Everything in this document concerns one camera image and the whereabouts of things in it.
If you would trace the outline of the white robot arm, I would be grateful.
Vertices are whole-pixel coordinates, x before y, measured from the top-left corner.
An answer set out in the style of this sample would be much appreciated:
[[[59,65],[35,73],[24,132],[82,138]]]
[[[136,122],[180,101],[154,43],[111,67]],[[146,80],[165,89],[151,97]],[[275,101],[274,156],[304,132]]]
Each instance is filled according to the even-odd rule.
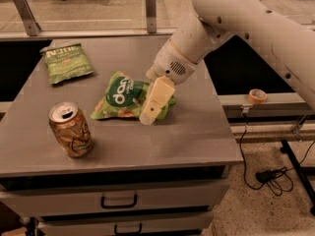
[[[193,13],[158,52],[140,121],[150,125],[210,52],[233,36],[244,40],[315,110],[315,32],[259,0],[191,0]]]

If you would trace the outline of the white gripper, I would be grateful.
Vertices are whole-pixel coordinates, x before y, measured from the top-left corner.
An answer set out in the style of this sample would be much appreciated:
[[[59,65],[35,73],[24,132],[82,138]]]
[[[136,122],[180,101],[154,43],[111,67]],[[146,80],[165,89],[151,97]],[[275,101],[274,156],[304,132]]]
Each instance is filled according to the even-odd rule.
[[[140,122],[144,125],[153,124],[174,95],[174,84],[184,83],[196,68],[197,66],[186,60],[169,39],[157,53],[152,67],[146,74],[147,78],[154,82],[148,87],[139,117]]]

